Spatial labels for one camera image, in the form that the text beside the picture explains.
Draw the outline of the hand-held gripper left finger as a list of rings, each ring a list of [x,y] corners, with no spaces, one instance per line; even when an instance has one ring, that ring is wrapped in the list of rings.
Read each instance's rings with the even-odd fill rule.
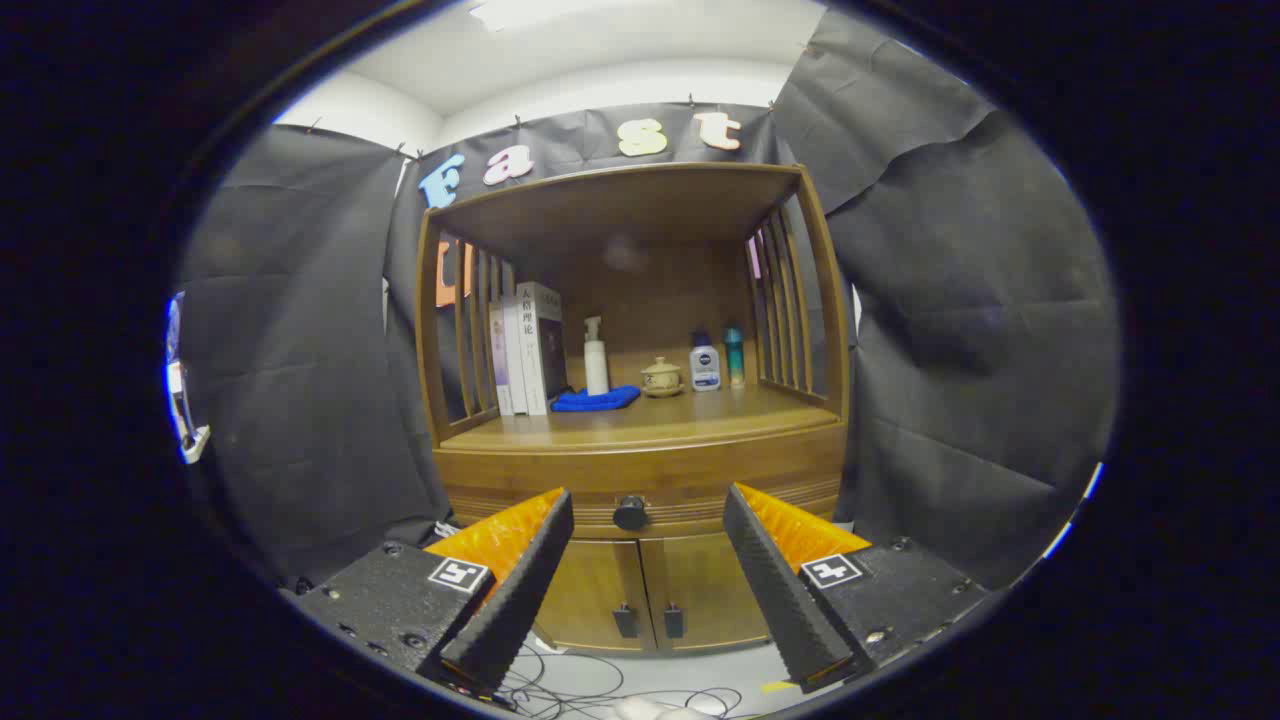
[[[572,534],[571,493],[549,489],[424,548],[384,541],[294,605],[376,664],[492,700]]]

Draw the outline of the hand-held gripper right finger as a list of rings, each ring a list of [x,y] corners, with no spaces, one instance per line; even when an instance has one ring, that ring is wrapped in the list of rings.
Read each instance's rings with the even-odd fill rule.
[[[989,596],[909,538],[873,544],[741,483],[727,491],[723,527],[790,680],[804,693],[897,662]]]

